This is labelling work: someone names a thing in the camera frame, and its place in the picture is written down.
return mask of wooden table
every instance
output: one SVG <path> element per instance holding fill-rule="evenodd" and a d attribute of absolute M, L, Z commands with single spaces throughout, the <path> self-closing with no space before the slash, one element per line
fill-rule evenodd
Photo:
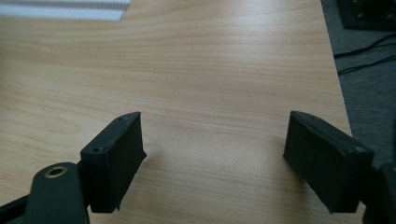
<path fill-rule="evenodd" d="M 361 223 L 283 160 L 289 112 L 349 132 L 319 0 L 134 0 L 120 22 L 0 19 L 0 204 L 142 112 L 148 157 L 92 223 Z"/>

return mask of light wood surface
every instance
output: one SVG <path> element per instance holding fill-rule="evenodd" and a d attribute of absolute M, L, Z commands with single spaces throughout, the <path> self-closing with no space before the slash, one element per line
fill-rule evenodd
<path fill-rule="evenodd" d="M 143 162 L 92 223 L 361 223 L 282 158 L 289 112 L 349 132 L 319 0 L 134 0 L 120 22 L 0 18 L 0 204 L 142 112 Z"/>

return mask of screw hole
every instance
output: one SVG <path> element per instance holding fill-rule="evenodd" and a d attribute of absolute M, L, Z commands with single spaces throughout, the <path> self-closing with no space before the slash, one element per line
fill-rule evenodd
<path fill-rule="evenodd" d="M 124 119 L 128 119 L 128 117 L 119 117 L 119 118 L 117 118 L 117 120 L 124 120 Z"/>
<path fill-rule="evenodd" d="M 48 170 L 48 171 L 45 173 L 45 177 L 46 177 L 46 178 L 55 178 L 55 177 L 58 177 L 58 176 L 60 176 L 60 175 L 63 175 L 63 174 L 66 173 L 66 172 L 67 172 L 67 167 L 65 167 L 65 166 L 58 166 L 58 167 L 54 167 L 54 168 Z"/>

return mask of brass insert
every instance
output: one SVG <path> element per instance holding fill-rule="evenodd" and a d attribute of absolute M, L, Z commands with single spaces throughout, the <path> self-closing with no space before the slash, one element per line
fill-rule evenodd
<path fill-rule="evenodd" d="M 56 178 L 60 175 L 63 175 L 64 173 L 67 172 L 67 167 L 65 166 L 57 166 L 57 167 L 53 167 L 52 169 L 48 170 L 44 176 L 46 178 Z"/>

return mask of black plastic part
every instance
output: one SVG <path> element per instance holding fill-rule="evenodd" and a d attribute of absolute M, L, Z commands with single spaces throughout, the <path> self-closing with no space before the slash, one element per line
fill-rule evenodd
<path fill-rule="evenodd" d="M 54 164 L 35 175 L 23 224 L 37 223 L 90 223 L 74 163 Z"/>
<path fill-rule="evenodd" d="M 372 167 L 361 183 L 361 201 L 366 205 L 366 211 L 363 216 L 364 224 L 387 224 L 388 217 L 385 212 L 378 182 L 380 181 L 379 171 Z"/>
<path fill-rule="evenodd" d="M 143 151 L 140 112 L 114 119 L 81 150 L 78 164 L 89 180 L 88 203 L 94 213 L 112 213 L 128 190 Z"/>
<path fill-rule="evenodd" d="M 348 29 L 396 30 L 396 3 L 389 3 L 389 0 L 337 0 L 337 4 Z"/>
<path fill-rule="evenodd" d="M 323 119 L 291 111 L 284 158 L 331 213 L 354 213 L 374 152 Z"/>
<path fill-rule="evenodd" d="M 383 164 L 380 169 L 379 191 L 388 222 L 396 224 L 396 163 Z"/>
<path fill-rule="evenodd" d="M 8 223 L 23 217 L 26 209 L 27 196 L 21 197 L 11 203 L 0 207 L 0 223 Z"/>

